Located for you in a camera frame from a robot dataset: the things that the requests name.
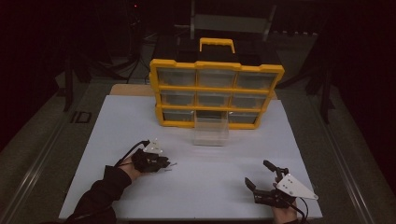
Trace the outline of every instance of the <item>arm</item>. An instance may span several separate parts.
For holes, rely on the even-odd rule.
[[[120,167],[107,166],[104,178],[93,183],[90,190],[82,195],[72,216],[66,223],[116,223],[116,214],[111,208],[120,199],[125,188],[141,174],[126,159]]]

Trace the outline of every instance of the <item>dark background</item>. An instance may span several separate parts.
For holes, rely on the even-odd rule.
[[[95,60],[109,62],[110,49],[106,46],[100,27],[104,21],[125,23],[120,16],[122,13],[105,13],[100,21],[95,14],[95,6],[108,4],[107,1],[76,2],[1,2],[0,150],[58,90],[54,77],[64,70],[69,40],[73,40],[80,50]],[[255,6],[261,1],[227,2],[227,5],[204,3],[197,9],[233,16],[260,16],[254,9],[258,8]],[[278,8],[279,14],[275,17],[273,30],[304,29],[296,22],[297,17],[317,23],[315,29],[320,29],[320,35],[315,50],[307,61],[315,62],[313,59],[329,52],[333,56],[335,63],[332,84],[340,90],[346,106],[395,192],[396,183],[392,178],[396,162],[395,4],[390,1],[279,2],[283,7]],[[190,1],[130,3],[138,6],[134,13],[142,25],[139,29],[144,31],[172,34],[175,31],[174,23],[190,23]],[[314,16],[306,16],[306,11],[313,12],[311,15]],[[325,15],[324,12],[329,13],[326,14],[326,18],[329,16],[326,23],[323,23],[323,17],[320,16]],[[124,42],[124,45],[128,45],[128,39]],[[131,52],[120,51],[119,54],[130,56],[129,54],[137,52],[138,47],[135,46]]]

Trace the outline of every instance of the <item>human hand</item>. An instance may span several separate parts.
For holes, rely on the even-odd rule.
[[[139,176],[142,175],[138,170],[134,168],[134,163],[132,162],[131,157],[125,159],[119,166],[121,170],[123,170],[132,181],[136,180]]]
[[[132,161],[134,162],[134,168],[141,173],[155,173],[170,164],[167,157],[156,153],[147,153],[141,148],[134,153]]]
[[[274,214],[274,222],[275,224],[283,224],[287,222],[291,222],[297,219],[297,211],[292,207],[288,208],[277,208],[271,207]]]

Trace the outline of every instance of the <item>yellow storage organizer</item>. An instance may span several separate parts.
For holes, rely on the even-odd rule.
[[[196,114],[221,114],[230,129],[256,129],[283,74],[263,42],[162,36],[149,80],[162,126],[192,128]]]

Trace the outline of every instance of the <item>black sleeve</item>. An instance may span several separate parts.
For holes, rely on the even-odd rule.
[[[94,182],[82,195],[73,215],[65,223],[116,223],[111,204],[120,199],[131,183],[131,178],[120,168],[107,166],[104,178]]]

